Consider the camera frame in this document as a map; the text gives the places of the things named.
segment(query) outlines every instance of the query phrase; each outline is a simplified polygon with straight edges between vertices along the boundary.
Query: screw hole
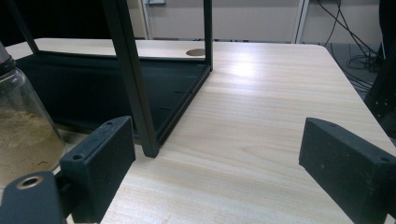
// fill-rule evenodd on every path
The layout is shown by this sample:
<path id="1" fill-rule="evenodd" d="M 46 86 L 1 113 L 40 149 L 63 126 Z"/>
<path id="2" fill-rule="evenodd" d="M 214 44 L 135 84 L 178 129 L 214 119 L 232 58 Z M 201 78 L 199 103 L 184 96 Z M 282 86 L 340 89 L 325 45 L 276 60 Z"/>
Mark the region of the screw hole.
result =
<path id="1" fill-rule="evenodd" d="M 83 155 L 77 154 L 77 155 L 73 156 L 73 160 L 78 161 L 78 160 L 82 159 L 83 157 L 84 157 Z"/>
<path id="2" fill-rule="evenodd" d="M 27 180 L 25 180 L 25 181 L 22 183 L 22 185 L 25 186 L 25 187 L 28 187 L 28 186 L 33 185 L 33 184 L 36 183 L 36 182 L 37 182 L 37 178 L 27 179 Z"/>
<path id="3" fill-rule="evenodd" d="M 380 160 L 381 161 L 386 161 L 386 162 L 390 161 L 388 158 L 385 158 L 385 157 L 381 157 Z"/>
<path id="4" fill-rule="evenodd" d="M 17 185 L 17 188 L 18 189 L 29 189 L 29 188 L 32 188 L 34 186 L 37 186 L 39 183 L 41 183 L 41 181 L 43 181 L 43 179 L 44 178 L 42 176 L 40 176 L 40 175 L 28 177 L 28 178 L 22 180 Z"/>

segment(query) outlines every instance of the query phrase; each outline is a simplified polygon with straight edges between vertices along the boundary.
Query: light wood tabletop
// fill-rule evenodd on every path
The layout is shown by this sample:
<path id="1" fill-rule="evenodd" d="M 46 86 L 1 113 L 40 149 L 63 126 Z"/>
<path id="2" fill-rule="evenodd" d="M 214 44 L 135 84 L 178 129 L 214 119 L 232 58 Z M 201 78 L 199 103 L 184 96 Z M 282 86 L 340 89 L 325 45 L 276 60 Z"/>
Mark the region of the light wood tabletop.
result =
<path id="1" fill-rule="evenodd" d="M 114 54 L 109 40 L 37 44 Z M 161 57 L 189 57 L 187 50 L 204 46 L 136 44 L 140 56 Z M 17 59 L 26 48 L 7 50 Z M 215 42 L 213 72 L 156 159 L 135 146 L 136 161 L 102 223 L 351 223 L 298 164 L 306 117 L 337 123 L 396 155 L 325 48 Z"/>

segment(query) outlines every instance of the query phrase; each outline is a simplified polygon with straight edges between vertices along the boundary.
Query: brown granular material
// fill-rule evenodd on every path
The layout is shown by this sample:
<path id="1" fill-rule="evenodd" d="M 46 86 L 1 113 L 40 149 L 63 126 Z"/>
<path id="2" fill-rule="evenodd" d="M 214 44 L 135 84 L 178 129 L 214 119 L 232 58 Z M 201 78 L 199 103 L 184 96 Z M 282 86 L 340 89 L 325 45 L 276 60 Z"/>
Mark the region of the brown granular material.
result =
<path id="1" fill-rule="evenodd" d="M 48 171 L 64 154 L 64 143 L 46 119 L 0 108 L 0 188 L 32 172 Z"/>

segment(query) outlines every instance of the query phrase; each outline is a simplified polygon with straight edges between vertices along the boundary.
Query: wall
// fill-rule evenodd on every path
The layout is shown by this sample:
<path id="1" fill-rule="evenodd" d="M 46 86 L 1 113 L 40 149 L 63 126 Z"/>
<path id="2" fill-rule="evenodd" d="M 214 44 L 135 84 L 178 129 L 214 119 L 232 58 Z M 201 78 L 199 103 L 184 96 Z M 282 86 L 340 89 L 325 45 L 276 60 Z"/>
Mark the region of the wall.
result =
<path id="1" fill-rule="evenodd" d="M 215 39 L 291 42 L 299 16 L 300 0 L 213 0 Z M 322 0 L 336 14 L 335 0 Z M 378 23 L 379 0 L 342 0 L 342 10 L 350 29 L 367 44 L 381 40 Z M 150 5 L 150 29 L 154 38 L 203 38 L 203 1 L 166 0 Z M 334 19 L 317 0 L 309 2 L 302 41 L 325 42 Z M 348 32 L 336 26 L 333 43 L 353 43 Z"/>
<path id="2" fill-rule="evenodd" d="M 213 0 L 215 39 L 290 42 L 299 0 Z M 203 38 L 203 1 L 166 0 L 150 6 L 151 31 L 159 38 Z"/>
<path id="3" fill-rule="evenodd" d="M 335 16 L 337 7 L 335 1 L 323 1 L 329 11 Z M 342 0 L 341 10 L 345 15 L 349 29 L 367 44 L 381 42 L 381 30 L 378 19 L 378 0 Z M 325 42 L 332 30 L 334 19 L 327 14 L 318 4 L 311 0 L 309 3 L 302 41 Z M 350 34 L 339 24 L 336 25 L 332 35 L 333 43 L 354 43 Z"/>

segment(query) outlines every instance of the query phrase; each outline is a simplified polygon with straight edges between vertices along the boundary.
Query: wall outlet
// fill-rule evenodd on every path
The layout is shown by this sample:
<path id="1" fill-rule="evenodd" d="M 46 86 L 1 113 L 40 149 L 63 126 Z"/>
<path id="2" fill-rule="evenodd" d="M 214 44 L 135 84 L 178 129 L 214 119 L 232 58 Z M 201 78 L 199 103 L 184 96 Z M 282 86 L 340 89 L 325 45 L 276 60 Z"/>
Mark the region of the wall outlet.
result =
<path id="1" fill-rule="evenodd" d="M 146 0 L 150 5 L 165 4 L 165 0 Z"/>

